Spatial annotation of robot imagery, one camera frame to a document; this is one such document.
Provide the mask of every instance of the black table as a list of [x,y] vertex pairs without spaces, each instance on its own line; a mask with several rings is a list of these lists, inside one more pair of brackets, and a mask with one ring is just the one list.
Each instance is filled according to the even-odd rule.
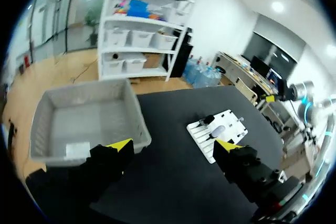
[[131,224],[249,223],[257,209],[222,171],[210,164],[186,130],[209,114],[232,110],[244,117],[250,145],[270,168],[279,168],[281,139],[262,114],[234,87],[138,96],[152,143],[111,184],[97,212]]

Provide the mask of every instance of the gray plastic basket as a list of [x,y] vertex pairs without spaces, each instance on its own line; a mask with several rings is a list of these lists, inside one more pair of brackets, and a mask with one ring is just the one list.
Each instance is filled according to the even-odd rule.
[[128,138],[135,153],[151,143],[129,80],[87,82],[43,94],[31,127],[30,157],[49,166],[74,166],[85,162],[88,145]]

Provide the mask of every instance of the white holder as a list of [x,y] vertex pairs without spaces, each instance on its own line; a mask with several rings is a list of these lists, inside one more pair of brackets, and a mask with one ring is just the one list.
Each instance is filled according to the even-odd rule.
[[[225,142],[232,140],[233,144],[237,144],[248,133],[247,129],[231,110],[216,114],[214,117],[215,120],[208,126],[197,127],[200,124],[198,121],[187,126],[189,134],[210,164],[216,162],[213,158],[214,142],[216,139]],[[220,125],[225,127],[225,131],[219,137],[207,140],[209,134]]]

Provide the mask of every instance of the white label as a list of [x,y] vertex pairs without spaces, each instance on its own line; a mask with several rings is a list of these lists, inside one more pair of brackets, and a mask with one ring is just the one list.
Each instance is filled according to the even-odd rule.
[[71,158],[90,157],[90,142],[67,144],[66,154]]

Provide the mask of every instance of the potted plant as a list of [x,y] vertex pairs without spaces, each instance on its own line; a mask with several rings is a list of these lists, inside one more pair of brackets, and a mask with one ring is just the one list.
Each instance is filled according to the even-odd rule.
[[100,11],[98,9],[90,9],[85,15],[85,24],[92,28],[92,33],[88,38],[91,46],[97,45],[98,40],[97,25],[99,23],[99,16]]

